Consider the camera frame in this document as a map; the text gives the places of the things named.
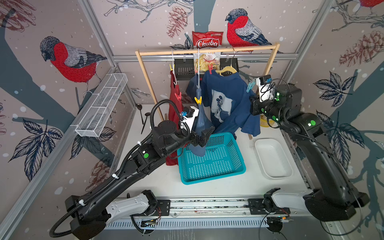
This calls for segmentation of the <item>light blue clothespin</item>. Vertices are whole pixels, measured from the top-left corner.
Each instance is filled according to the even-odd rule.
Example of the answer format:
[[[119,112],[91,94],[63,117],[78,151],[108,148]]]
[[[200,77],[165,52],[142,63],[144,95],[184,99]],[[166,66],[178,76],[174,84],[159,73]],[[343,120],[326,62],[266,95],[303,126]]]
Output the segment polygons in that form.
[[[256,84],[255,80],[250,81],[250,82],[248,83],[246,92],[249,93],[249,92],[253,89],[253,87],[255,86],[255,84]]]

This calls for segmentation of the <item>navy printed t-shirt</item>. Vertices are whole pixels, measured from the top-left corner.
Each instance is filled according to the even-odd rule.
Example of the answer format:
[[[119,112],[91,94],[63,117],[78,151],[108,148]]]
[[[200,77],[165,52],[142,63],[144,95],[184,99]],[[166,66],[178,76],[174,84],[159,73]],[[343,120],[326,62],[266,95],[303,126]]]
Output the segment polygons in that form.
[[[261,133],[260,117],[250,112],[250,97],[255,93],[246,92],[247,84],[239,73],[221,76],[212,70],[200,80],[204,110],[215,127],[214,133],[231,133],[240,128],[245,134],[256,137]]]

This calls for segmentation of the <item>yellow plastic hanger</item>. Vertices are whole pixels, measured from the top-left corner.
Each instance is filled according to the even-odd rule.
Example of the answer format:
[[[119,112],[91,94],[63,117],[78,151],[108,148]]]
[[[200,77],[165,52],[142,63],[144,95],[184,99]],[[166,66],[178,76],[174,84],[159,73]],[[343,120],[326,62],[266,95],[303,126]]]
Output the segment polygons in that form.
[[[226,66],[222,70],[216,70],[216,73],[222,76],[225,73],[230,73],[230,74],[237,73],[237,70],[232,66]]]

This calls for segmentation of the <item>red clothespin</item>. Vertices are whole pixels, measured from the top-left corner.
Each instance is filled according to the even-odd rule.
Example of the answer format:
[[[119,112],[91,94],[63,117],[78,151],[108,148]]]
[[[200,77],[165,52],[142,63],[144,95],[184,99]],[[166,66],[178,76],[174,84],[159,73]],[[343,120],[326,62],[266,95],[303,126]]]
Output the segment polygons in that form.
[[[208,70],[209,70],[209,73],[212,74],[213,64],[208,65]]]

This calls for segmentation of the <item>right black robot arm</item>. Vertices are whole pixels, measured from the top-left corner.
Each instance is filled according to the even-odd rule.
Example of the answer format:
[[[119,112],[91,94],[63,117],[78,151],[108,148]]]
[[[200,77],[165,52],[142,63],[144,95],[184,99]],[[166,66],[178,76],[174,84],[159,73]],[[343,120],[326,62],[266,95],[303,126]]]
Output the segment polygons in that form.
[[[325,121],[301,111],[302,90],[292,84],[276,85],[271,76],[256,79],[259,93],[250,97],[252,115],[263,114],[277,123],[307,157],[319,188],[301,193],[272,191],[272,201],[279,208],[308,211],[322,222],[346,221],[370,201],[348,179],[336,158],[341,143],[326,133]]]

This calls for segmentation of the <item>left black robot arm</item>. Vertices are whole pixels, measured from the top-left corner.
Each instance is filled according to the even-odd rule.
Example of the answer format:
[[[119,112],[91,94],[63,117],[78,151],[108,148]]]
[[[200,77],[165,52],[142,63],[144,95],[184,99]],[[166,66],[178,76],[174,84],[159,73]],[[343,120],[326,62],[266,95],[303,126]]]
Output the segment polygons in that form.
[[[154,123],[154,114],[163,104],[176,112],[178,122]],[[83,196],[66,199],[67,213],[50,229],[52,238],[74,235],[79,240],[90,240],[108,224],[126,216],[151,214],[158,201],[152,191],[143,191],[136,197],[118,201],[116,198],[131,185],[151,174],[166,162],[166,158],[187,144],[204,147],[215,127],[193,130],[199,110],[186,108],[184,116],[176,104],[168,99],[154,105],[150,112],[151,132],[125,156],[120,168],[107,180]]]

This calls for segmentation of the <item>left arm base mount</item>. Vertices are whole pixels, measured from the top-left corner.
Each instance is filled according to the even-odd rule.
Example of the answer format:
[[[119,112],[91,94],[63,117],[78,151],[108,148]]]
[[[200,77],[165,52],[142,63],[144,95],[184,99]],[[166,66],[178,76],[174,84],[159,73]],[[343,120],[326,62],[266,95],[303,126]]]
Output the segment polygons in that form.
[[[169,216],[171,208],[170,200],[157,200],[156,204],[150,203],[149,207],[141,214],[134,214],[134,217],[163,217]]]

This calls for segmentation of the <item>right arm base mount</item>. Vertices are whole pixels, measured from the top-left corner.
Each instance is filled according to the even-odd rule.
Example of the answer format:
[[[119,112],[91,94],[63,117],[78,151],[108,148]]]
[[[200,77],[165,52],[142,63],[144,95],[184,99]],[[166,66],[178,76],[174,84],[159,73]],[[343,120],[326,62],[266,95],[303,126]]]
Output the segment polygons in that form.
[[[268,199],[248,199],[247,207],[251,215],[290,215],[289,208],[279,208],[272,200]]]

